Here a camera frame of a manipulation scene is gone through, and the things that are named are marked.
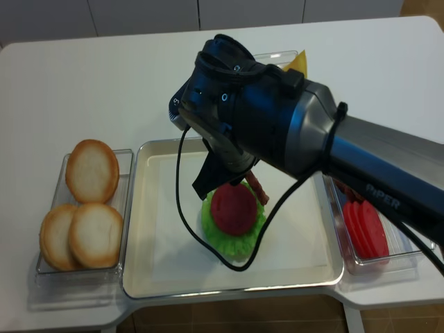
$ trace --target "clear plastic tray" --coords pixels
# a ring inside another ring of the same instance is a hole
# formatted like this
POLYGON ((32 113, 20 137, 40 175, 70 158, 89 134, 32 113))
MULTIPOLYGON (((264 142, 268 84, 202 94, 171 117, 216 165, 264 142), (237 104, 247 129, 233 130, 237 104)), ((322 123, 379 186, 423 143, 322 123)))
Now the clear plastic tray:
MULTIPOLYGON (((387 271, 401 271, 404 269, 414 268, 418 265, 418 261, 422 259, 421 251, 404 235, 397 227, 395 227, 385 216, 379 213, 379 218, 384 227, 386 234, 388 252, 387 257, 362 259, 358 256, 348 234, 342 214, 342 207, 347 202, 347 198, 336 187, 333 180, 324 177, 327 192, 330 195, 331 211, 334 215, 336 231, 339 243, 343 253, 345 266, 353 275, 381 273, 387 271)), ((435 244, 429 239, 413 230, 422 241, 432 250, 435 244)))
POLYGON ((254 57, 256 61, 261 62, 265 65, 273 64, 280 68, 283 68, 287 64, 292 62, 297 55, 298 55, 297 51, 284 51, 284 52, 257 54, 254 55, 254 57))
MULTIPOLYGON (((119 163, 119 184, 114 196, 107 202, 107 205, 115 208, 123 217, 123 231, 121 238, 121 251, 119 261, 116 266, 110 268, 81 269, 77 271, 57 271, 51 268, 44 260, 42 254, 39 254, 37 261, 35 282, 38 286, 48 284, 102 284, 104 282, 117 282, 121 277, 123 249, 126 247, 128 234, 128 215, 130 202, 130 181, 133 175, 133 152, 130 149, 114 151, 119 163)), ((71 203, 79 206, 65 182, 65 173, 69 156, 63 158, 62 169, 58 178, 51 209, 64 203, 71 203)))

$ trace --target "tomato slice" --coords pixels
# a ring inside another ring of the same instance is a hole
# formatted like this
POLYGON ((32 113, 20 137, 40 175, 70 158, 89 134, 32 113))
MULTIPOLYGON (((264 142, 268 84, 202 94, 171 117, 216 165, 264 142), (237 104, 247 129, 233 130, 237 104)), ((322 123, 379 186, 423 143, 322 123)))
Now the tomato slice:
POLYGON ((243 184, 220 186, 211 201, 211 214, 217 227, 226 234, 241 236, 256 222, 255 196, 243 184))
POLYGON ((368 201, 364 201, 359 207, 358 217, 362 232, 374 257, 388 256, 389 246, 387 245, 386 233, 377 210, 368 201))
POLYGON ((366 245, 364 235, 359 227, 359 222, 355 218, 353 204, 347 202, 344 205, 342 212, 344 215, 345 226, 347 227, 348 234, 350 235, 353 247, 358 256, 362 259, 371 258, 372 253, 370 252, 370 248, 366 245))

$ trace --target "robotic arm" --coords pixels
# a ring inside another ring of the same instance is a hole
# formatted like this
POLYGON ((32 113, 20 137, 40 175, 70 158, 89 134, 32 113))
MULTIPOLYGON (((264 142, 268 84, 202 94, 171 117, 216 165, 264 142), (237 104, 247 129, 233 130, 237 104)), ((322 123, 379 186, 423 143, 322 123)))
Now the robotic arm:
POLYGON ((345 117, 328 87, 256 62, 228 36, 207 41, 195 65, 170 119, 202 135, 209 151, 193 184, 200 198, 239 183, 259 159, 297 179, 320 170, 407 236, 404 223, 444 246, 443 145, 345 117))

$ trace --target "bread slice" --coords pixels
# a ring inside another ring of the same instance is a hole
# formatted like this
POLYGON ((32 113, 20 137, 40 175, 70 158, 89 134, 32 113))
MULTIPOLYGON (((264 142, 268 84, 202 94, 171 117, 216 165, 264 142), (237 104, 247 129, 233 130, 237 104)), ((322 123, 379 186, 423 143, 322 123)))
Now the bread slice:
POLYGON ((116 155, 101 141, 79 142, 69 156, 65 180, 79 203, 105 203, 119 183, 116 155))
POLYGON ((80 268, 69 249, 68 234, 77 207, 61 205, 52 209, 40 228, 40 251, 47 264, 61 271, 80 268))
POLYGON ((74 214, 69 229, 69 247, 85 267, 101 268, 117 264, 123 219, 114 208, 87 203, 74 214))

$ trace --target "white tray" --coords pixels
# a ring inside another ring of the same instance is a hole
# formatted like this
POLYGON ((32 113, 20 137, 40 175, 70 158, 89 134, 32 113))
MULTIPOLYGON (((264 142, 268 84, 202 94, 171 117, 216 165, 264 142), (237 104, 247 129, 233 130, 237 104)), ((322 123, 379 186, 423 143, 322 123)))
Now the white tray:
MULTIPOLYGON (((343 260, 320 176, 315 176, 318 181, 308 180, 286 201, 252 266, 237 273, 195 241, 180 220, 175 197, 177 150, 178 140, 167 140, 148 142, 137 154, 123 269, 123 290, 129 297, 195 296, 339 281, 343 260)), ((182 210, 200 236, 202 202, 191 184, 206 154, 200 139, 186 140, 180 168, 182 210)), ((263 162, 253 172, 270 196, 265 209, 268 214, 295 180, 263 162)))

